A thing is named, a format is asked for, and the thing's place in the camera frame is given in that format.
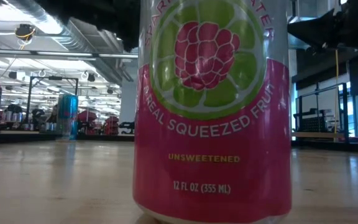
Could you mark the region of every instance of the wooden surface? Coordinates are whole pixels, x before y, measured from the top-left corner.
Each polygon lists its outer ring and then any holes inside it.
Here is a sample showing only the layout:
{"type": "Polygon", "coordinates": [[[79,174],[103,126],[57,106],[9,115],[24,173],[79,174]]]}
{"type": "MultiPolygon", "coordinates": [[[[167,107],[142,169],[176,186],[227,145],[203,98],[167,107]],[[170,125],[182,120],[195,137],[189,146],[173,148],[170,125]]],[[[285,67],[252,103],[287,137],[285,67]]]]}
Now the wooden surface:
{"type": "MultiPolygon", "coordinates": [[[[132,200],[132,142],[0,145],[0,224],[157,224],[132,200]]],[[[293,151],[282,223],[358,224],[358,154],[293,151]]]]}

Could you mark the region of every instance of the drink can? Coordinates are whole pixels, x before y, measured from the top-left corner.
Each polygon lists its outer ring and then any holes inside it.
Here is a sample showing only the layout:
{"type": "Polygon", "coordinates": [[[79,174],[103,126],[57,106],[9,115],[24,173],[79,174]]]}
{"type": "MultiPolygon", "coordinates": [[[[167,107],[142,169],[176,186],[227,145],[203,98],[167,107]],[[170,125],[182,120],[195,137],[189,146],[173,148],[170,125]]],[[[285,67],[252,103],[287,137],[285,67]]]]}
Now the drink can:
{"type": "Polygon", "coordinates": [[[23,113],[18,113],[17,116],[16,116],[16,121],[17,122],[22,122],[22,119],[23,119],[23,113]]]}
{"type": "Polygon", "coordinates": [[[12,121],[16,122],[17,121],[17,113],[13,113],[12,114],[12,121]]]}
{"type": "Polygon", "coordinates": [[[6,112],[6,121],[12,121],[12,111],[6,112]]]}
{"type": "Polygon", "coordinates": [[[167,223],[291,208],[284,0],[142,0],[134,199],[167,223]]]}
{"type": "Polygon", "coordinates": [[[77,136],[78,97],[75,95],[60,95],[57,106],[58,134],[63,140],[75,140],[77,136]]]}

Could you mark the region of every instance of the blue can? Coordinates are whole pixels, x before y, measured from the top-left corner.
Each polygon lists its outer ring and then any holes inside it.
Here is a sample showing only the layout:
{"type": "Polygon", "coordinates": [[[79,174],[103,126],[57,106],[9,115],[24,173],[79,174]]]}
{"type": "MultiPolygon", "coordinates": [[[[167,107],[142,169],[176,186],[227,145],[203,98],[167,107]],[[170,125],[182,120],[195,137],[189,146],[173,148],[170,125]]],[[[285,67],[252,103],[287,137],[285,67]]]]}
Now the blue can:
{"type": "Polygon", "coordinates": [[[63,140],[75,140],[77,137],[78,97],[64,94],[59,96],[57,104],[57,133],[63,140]]]}

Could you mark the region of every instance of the lime slice graphic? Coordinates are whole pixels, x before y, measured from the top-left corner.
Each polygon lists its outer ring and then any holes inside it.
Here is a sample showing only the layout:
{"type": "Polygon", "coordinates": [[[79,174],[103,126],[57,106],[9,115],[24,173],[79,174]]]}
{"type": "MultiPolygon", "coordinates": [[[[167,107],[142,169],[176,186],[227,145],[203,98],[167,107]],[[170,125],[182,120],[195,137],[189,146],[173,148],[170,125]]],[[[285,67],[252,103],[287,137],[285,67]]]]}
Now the lime slice graphic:
{"type": "Polygon", "coordinates": [[[182,0],[161,18],[150,80],[172,113],[229,116],[258,94],[265,76],[262,29],[241,0],[182,0]]]}

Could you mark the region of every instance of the black frame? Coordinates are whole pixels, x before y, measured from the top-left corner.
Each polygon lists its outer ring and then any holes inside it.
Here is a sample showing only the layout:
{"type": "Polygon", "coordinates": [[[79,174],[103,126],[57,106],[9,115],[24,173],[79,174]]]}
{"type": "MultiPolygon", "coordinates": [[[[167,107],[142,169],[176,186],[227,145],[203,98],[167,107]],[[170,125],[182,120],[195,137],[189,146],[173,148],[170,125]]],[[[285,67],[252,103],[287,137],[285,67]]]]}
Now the black frame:
{"type": "Polygon", "coordinates": [[[36,87],[38,85],[38,83],[40,83],[42,80],[44,80],[44,78],[48,78],[49,80],[55,80],[55,81],[60,81],[60,80],[74,80],[75,81],[75,95],[78,95],[78,82],[79,79],[78,78],[65,78],[65,77],[55,77],[55,76],[50,76],[50,77],[30,77],[30,85],[29,85],[29,96],[27,98],[27,110],[25,112],[25,119],[24,122],[28,123],[29,122],[29,114],[30,114],[30,101],[31,101],[31,90],[36,87]],[[39,79],[38,82],[36,82],[33,86],[32,84],[32,80],[34,79],[39,79]]]}
{"type": "MultiPolygon", "coordinates": [[[[348,92],[347,92],[347,86],[346,83],[339,83],[337,85],[333,85],[333,86],[329,86],[327,88],[323,88],[323,89],[317,89],[314,92],[311,93],[307,93],[305,95],[299,96],[298,97],[298,102],[299,102],[299,112],[296,114],[298,119],[301,121],[302,120],[302,98],[306,97],[306,96],[311,96],[311,95],[315,95],[316,96],[316,102],[317,102],[317,116],[319,116],[319,108],[318,108],[318,95],[321,92],[324,91],[328,91],[328,90],[333,90],[336,89],[337,91],[337,95],[338,95],[338,107],[339,109],[341,109],[341,99],[340,96],[343,95],[343,130],[344,130],[344,135],[345,135],[345,143],[349,143],[349,120],[348,120],[348,113],[347,113],[347,96],[348,96],[348,92]],[[343,93],[340,94],[338,87],[341,86],[343,87],[343,93]]],[[[302,122],[299,122],[299,129],[302,130],[302,122]]]]}

